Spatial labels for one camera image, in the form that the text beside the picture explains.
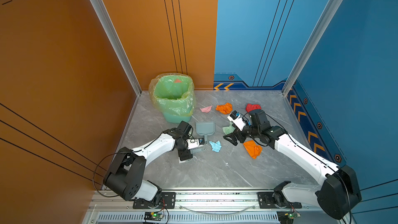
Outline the grey-blue hand brush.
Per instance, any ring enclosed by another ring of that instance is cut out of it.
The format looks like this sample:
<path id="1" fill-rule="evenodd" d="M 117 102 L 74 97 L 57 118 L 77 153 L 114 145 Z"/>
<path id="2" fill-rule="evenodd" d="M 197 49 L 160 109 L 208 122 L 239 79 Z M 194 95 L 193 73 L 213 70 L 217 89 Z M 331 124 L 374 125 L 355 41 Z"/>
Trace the grey-blue hand brush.
<path id="1" fill-rule="evenodd" d="M 184 150 L 184 151 L 178 151 L 178 162 L 179 163 L 185 163 L 185 162 L 189 162 L 190 160 L 192 160 L 194 158 L 194 156 L 199 153 L 199 152 L 203 152 L 206 150 L 206 147 L 201 146 L 195 149 L 191 149 L 191 150 Z"/>

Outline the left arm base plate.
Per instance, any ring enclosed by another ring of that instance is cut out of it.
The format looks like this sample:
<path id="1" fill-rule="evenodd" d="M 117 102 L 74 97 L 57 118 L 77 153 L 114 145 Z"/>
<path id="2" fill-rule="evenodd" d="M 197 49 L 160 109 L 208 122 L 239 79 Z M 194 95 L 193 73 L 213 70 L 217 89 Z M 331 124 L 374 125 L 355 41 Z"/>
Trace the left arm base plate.
<path id="1" fill-rule="evenodd" d="M 136 198 L 133 203 L 134 209 L 161 209 L 164 206 L 167 209 L 174 209 L 176 203 L 175 192 L 162 192 L 160 202 L 155 204 L 153 202 Z"/>

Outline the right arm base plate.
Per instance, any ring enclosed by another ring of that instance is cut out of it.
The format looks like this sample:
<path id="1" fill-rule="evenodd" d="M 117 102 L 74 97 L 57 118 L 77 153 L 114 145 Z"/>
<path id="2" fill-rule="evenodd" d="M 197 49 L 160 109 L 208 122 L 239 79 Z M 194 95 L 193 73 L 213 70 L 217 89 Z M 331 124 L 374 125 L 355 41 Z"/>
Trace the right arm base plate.
<path id="1" fill-rule="evenodd" d="M 288 202 L 287 199 L 279 192 L 258 192 L 258 202 L 261 209 L 265 208 L 302 208 L 302 204 L 298 202 Z"/>

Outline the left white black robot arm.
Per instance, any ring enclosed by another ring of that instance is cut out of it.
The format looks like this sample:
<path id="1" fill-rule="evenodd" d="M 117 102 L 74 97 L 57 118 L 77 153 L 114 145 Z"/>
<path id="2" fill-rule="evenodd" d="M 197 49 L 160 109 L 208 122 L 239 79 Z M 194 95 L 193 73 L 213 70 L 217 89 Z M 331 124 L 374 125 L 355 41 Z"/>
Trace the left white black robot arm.
<path id="1" fill-rule="evenodd" d="M 134 149 L 121 148 L 105 174 L 103 184 L 126 201 L 142 199 L 150 206 L 161 203 L 162 189 L 143 180 L 147 165 L 161 155 L 177 150 L 180 161 L 193 158 L 192 151 L 204 145 L 204 139 L 194 139 L 190 133 L 192 126 L 182 121 L 178 127 L 167 129 L 160 135 Z"/>

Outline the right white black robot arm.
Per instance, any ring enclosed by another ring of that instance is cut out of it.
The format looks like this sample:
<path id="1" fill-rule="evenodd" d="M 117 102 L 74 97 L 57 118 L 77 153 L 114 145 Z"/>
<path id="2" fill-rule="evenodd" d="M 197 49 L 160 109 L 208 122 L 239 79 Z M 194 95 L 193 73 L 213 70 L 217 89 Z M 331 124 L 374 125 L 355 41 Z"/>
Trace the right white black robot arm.
<path id="1" fill-rule="evenodd" d="M 289 157 L 317 182 L 316 185 L 288 180 L 280 183 L 272 195 L 276 207 L 290 207 L 297 202 L 319 207 L 333 219 L 352 217 L 352 209 L 362 200 L 354 169 L 326 160 L 296 141 L 284 127 L 272 126 L 263 110 L 245 115 L 232 111 L 228 119 L 235 130 L 225 135 L 225 140 L 236 146 L 251 138 L 255 144 Z"/>

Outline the grey-blue plastic dustpan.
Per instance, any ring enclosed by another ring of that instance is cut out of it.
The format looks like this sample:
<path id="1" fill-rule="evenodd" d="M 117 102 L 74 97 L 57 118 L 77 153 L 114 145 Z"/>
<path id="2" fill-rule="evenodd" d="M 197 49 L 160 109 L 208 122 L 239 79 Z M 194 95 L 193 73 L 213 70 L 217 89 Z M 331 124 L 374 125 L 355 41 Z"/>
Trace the grey-blue plastic dustpan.
<path id="1" fill-rule="evenodd" d="M 215 122 L 197 122 L 195 124 L 196 132 L 198 135 L 203 136 L 205 140 L 208 139 L 209 136 L 215 133 Z"/>

